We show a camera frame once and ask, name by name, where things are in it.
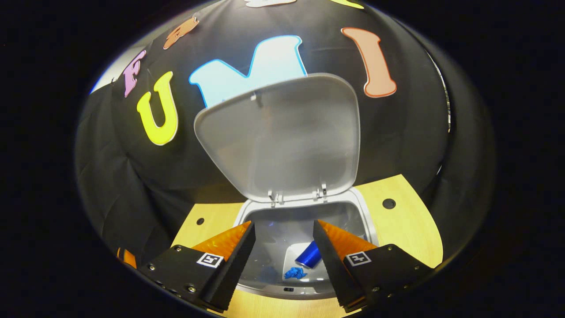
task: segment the letter m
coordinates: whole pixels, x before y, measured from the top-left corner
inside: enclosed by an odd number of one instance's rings
[[[296,35],[268,38],[255,47],[248,76],[214,59],[192,72],[188,82],[200,88],[204,105],[210,108],[255,88],[307,76],[298,52],[300,43]]]

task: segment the crumpled blue plastic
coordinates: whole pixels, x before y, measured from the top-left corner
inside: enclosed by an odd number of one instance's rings
[[[288,272],[286,272],[284,274],[284,278],[285,279],[289,279],[289,278],[296,278],[296,279],[301,279],[302,277],[306,276],[308,274],[304,274],[304,271],[302,270],[302,268],[300,267],[292,267]]]

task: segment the black fabric backdrop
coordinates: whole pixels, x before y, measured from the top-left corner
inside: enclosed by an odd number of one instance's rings
[[[431,203],[424,191],[436,177],[446,151],[446,96],[432,60],[398,23],[369,8],[358,10],[315,0],[263,8],[222,0],[186,13],[186,19],[191,16],[200,23],[171,48],[163,50],[162,46],[176,25],[145,48],[137,84],[127,98],[122,75],[88,98],[79,120],[76,173],[80,191],[94,227],[112,250],[127,248],[147,261],[167,248],[194,203],[246,200],[195,137],[194,117],[204,103],[188,77],[215,58],[247,74],[255,46],[278,35],[302,38],[298,50],[308,73],[336,74],[356,90],[361,148],[355,185],[403,174],[426,203]],[[366,29],[380,37],[389,72],[397,83],[393,95],[370,98],[364,94],[363,61],[354,42],[341,34],[342,27]],[[156,146],[145,135],[136,106],[167,71],[173,71],[171,91],[179,128],[170,143]],[[151,111],[155,123],[161,125],[164,114],[156,95]],[[477,162],[469,165],[474,169]],[[446,208],[453,210],[454,206],[441,207]],[[465,229],[458,233],[467,235]],[[454,249],[448,248],[446,257]]]
[[[198,315],[108,252],[85,217],[71,159],[84,98],[120,48],[200,3],[4,3],[7,316]],[[563,4],[376,5],[461,64],[486,99],[499,158],[478,248],[439,275],[427,294],[406,298],[391,314],[562,316],[562,81],[555,76],[562,68]]]

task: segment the black cloth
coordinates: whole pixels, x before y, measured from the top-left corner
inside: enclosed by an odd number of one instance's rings
[[[361,146],[354,185],[403,174],[434,218],[440,219],[445,211],[468,203],[464,197],[440,207],[433,203],[436,174],[453,138],[447,133],[446,94],[426,50],[396,21],[369,7],[357,10],[331,1],[249,8],[244,1],[222,0],[195,13],[187,11],[186,19],[191,16],[196,16],[199,24],[172,47],[163,50],[176,25],[145,48],[137,84],[127,98],[122,75],[93,92],[81,116],[75,154],[77,181],[87,214],[111,248],[127,248],[145,260],[168,247],[194,203],[246,200],[196,139],[194,117],[204,102],[188,77],[212,59],[221,59],[247,74],[256,45],[278,35],[302,38],[298,50],[309,74],[335,74],[355,89]],[[397,84],[394,94],[382,98],[364,94],[367,75],[363,61],[355,43],[341,34],[343,27],[365,29],[380,37],[390,75]],[[153,85],[168,71],[173,71],[170,85],[179,128],[171,142],[157,146],[145,135],[136,107],[141,96],[151,92],[155,123],[160,126],[164,122]],[[469,164],[474,167],[479,162]],[[444,232],[462,230],[439,227],[442,237]],[[446,257],[454,249],[447,249]]]

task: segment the wooden table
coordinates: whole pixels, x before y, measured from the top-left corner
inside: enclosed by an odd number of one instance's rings
[[[436,224],[416,191],[402,175],[361,184],[355,188],[365,199],[375,224],[379,245],[396,244],[431,268],[442,262],[444,251]],[[396,202],[394,209],[383,207],[385,199],[393,199]],[[192,247],[232,228],[242,205],[243,203],[195,204],[172,246],[180,244]],[[196,224],[199,218],[205,219],[201,225]],[[219,315],[234,318],[326,318],[343,317],[345,311],[337,303],[337,298],[287,300],[236,289],[229,309]]]

